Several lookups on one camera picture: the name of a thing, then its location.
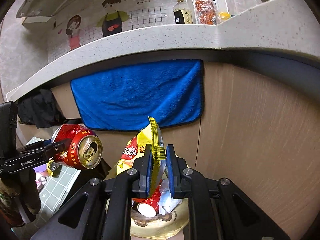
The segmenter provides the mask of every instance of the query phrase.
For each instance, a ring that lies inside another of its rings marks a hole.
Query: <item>cartoon woman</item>
[[[109,9],[117,3],[121,3],[121,0],[104,0],[102,3],[107,14],[100,19],[97,27],[102,27],[103,37],[122,32],[122,23],[129,20],[126,12]]]
[[[75,15],[73,16],[67,24],[67,29],[66,29],[66,34],[69,37],[69,44],[70,44],[70,51],[73,49],[79,48],[80,45],[80,38],[79,38],[79,33],[80,33],[80,26],[81,23],[81,17],[80,15]]]

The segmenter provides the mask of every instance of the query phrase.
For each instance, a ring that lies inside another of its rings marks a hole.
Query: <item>yellow snack bag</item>
[[[149,196],[151,196],[156,190],[166,168],[166,156],[161,130],[153,117],[148,117],[148,119],[150,124],[141,130],[125,147],[121,159],[117,164],[117,174],[130,169],[136,158],[144,156],[146,144],[150,143],[152,145],[151,152],[153,158],[149,193]]]

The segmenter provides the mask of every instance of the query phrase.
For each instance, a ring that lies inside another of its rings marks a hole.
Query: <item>crushed can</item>
[[[79,124],[64,124],[52,136],[51,142],[71,139],[67,151],[57,153],[56,163],[77,170],[93,169],[102,159],[102,143],[96,133]]]

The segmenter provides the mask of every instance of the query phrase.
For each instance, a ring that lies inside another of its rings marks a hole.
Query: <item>metal bolt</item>
[[[91,185],[91,186],[98,185],[99,183],[100,183],[100,180],[97,179],[97,178],[92,178],[92,179],[90,179],[90,185]]]
[[[220,180],[220,183],[223,186],[228,186],[230,184],[230,180],[228,180],[227,178],[223,178],[223,179]]]
[[[193,173],[193,170],[190,169],[190,168],[185,168],[185,169],[183,170],[183,173],[186,174],[186,175],[190,175],[190,174]]]
[[[134,174],[137,173],[137,170],[134,169],[134,168],[131,168],[131,169],[128,169],[127,173],[128,173],[129,175],[134,175]]]

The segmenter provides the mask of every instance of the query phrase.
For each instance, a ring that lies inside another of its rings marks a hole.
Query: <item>camouflage glove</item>
[[[0,215],[12,226],[21,227],[24,225],[13,197],[21,195],[30,212],[38,214],[41,208],[41,201],[36,186],[36,173],[33,169],[29,171],[29,181],[20,184],[12,179],[0,179]]]

